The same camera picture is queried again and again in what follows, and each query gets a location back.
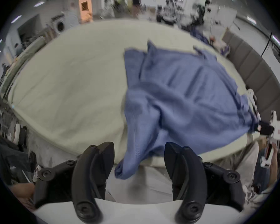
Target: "window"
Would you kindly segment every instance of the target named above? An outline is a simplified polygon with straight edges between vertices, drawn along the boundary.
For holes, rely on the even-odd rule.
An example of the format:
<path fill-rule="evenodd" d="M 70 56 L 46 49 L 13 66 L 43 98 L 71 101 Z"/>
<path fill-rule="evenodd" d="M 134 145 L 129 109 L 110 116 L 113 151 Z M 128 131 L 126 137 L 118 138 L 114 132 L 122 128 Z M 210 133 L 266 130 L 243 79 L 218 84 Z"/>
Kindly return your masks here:
<path fill-rule="evenodd" d="M 82 11 L 89 11 L 87 2 L 82 2 Z"/>

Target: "cable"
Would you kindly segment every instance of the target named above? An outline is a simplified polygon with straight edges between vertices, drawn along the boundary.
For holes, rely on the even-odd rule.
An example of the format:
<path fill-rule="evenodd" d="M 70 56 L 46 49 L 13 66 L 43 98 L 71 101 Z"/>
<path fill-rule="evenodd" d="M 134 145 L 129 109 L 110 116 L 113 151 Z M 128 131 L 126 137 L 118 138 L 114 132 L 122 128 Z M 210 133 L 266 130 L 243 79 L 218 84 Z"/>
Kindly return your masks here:
<path fill-rule="evenodd" d="M 268 47 L 268 45 L 269 45 L 269 43 L 270 43 L 271 37 L 272 37 L 272 33 L 271 33 L 271 35 L 270 35 L 270 38 L 269 38 L 269 40 L 268 40 L 267 45 L 265 46 L 265 49 L 263 50 L 263 53 L 261 54 L 261 57 L 262 57 L 262 55 L 265 53 L 265 50 L 267 49 L 267 47 Z"/>

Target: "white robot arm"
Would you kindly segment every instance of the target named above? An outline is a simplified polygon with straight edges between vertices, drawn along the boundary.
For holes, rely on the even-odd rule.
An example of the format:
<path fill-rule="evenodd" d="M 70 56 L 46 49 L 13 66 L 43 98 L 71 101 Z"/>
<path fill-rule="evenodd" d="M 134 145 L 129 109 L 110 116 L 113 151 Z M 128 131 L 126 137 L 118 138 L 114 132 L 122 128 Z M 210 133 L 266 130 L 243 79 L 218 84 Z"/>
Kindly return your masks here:
<path fill-rule="evenodd" d="M 280 121 L 277 121 L 277 114 L 274 110 L 271 111 L 270 125 L 274 127 L 274 131 L 269 136 L 269 147 L 267 150 L 267 154 L 265 157 L 261 157 L 260 166 L 263 168 L 269 168 L 271 166 L 271 161 L 274 154 L 272 144 L 274 143 L 278 147 L 278 141 L 280 141 Z"/>

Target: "screw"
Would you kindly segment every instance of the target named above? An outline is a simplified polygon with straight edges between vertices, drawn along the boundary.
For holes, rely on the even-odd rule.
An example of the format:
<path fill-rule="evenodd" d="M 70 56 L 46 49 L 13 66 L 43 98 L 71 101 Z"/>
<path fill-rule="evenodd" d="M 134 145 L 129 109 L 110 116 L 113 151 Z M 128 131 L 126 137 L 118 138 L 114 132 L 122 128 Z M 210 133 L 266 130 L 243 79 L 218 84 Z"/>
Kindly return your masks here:
<path fill-rule="evenodd" d="M 196 205 L 196 204 L 192 204 L 192 205 L 190 205 L 189 207 L 189 210 L 191 211 L 191 212 L 198 212 L 198 210 L 199 210 L 199 208 L 198 208 L 198 206 Z"/>
<path fill-rule="evenodd" d="M 86 202 L 79 203 L 77 205 L 77 214 L 82 218 L 93 218 L 95 216 L 93 204 Z"/>
<path fill-rule="evenodd" d="M 70 159 L 70 160 L 67 160 L 67 161 L 66 161 L 66 164 L 72 166 L 72 165 L 75 164 L 75 161 Z"/>
<path fill-rule="evenodd" d="M 46 176 L 50 176 L 51 175 L 51 172 L 49 170 L 45 170 L 43 173 L 42 173 L 43 177 L 46 177 Z"/>
<path fill-rule="evenodd" d="M 188 220 L 198 220 L 202 214 L 202 206 L 198 202 L 191 201 L 183 207 L 182 213 Z"/>
<path fill-rule="evenodd" d="M 211 163 L 211 162 L 205 162 L 204 163 L 204 166 L 206 167 L 206 168 L 209 168 L 209 167 L 211 167 L 213 164 Z"/>
<path fill-rule="evenodd" d="M 230 180 L 235 180 L 236 174 L 230 172 L 230 173 L 227 174 L 227 177 L 228 177 Z"/>

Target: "pants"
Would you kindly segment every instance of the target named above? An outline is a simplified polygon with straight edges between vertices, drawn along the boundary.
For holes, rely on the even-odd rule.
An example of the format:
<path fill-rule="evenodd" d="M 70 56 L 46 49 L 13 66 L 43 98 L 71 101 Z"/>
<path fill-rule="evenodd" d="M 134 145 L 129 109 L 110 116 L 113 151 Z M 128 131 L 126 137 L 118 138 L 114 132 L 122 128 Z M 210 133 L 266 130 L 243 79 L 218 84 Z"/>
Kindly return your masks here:
<path fill-rule="evenodd" d="M 253 183 L 258 153 L 258 142 L 254 142 L 248 145 L 245 149 L 214 163 L 226 170 L 234 170 L 238 172 L 241 176 L 242 185 L 245 185 L 247 189 L 249 189 Z"/>
<path fill-rule="evenodd" d="M 264 191 L 267 188 L 270 181 L 270 169 L 262 168 L 260 166 L 261 157 L 265 156 L 265 154 L 266 154 L 266 149 L 262 149 L 259 152 L 255 173 L 254 173 L 253 185 L 260 187 L 259 192 Z"/>
<path fill-rule="evenodd" d="M 28 155 L 11 148 L 12 144 L 0 136 L 0 176 L 7 185 L 12 184 L 10 167 L 15 166 L 20 170 L 32 172 Z"/>
<path fill-rule="evenodd" d="M 137 18 L 139 11 L 140 11 L 140 5 L 133 5 L 132 16 Z"/>
<path fill-rule="evenodd" d="M 112 7 L 105 7 L 105 9 L 103 10 L 101 16 L 102 17 L 110 16 L 110 17 L 114 18 L 115 14 L 114 14 L 113 8 Z"/>

